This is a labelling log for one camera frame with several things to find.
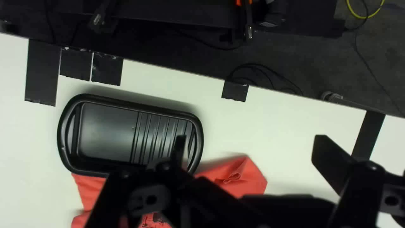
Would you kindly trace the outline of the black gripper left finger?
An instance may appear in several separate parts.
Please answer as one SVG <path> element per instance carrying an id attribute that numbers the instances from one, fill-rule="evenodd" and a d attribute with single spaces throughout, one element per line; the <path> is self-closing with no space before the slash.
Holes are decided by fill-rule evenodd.
<path id="1" fill-rule="evenodd" d="M 185 145 L 180 136 L 169 160 L 112 173 L 85 228 L 137 228 L 150 213 L 164 214 L 176 228 L 193 228 L 195 213 L 184 193 L 193 176 L 181 168 Z"/>

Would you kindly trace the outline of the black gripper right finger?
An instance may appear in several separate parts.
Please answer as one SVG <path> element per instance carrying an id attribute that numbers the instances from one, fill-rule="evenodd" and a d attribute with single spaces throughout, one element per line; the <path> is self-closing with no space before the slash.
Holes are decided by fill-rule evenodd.
<path id="1" fill-rule="evenodd" d="M 328 228 L 378 228 L 389 214 L 405 228 L 405 178 L 348 155 L 328 136 L 314 138 L 312 164 L 338 194 Z"/>

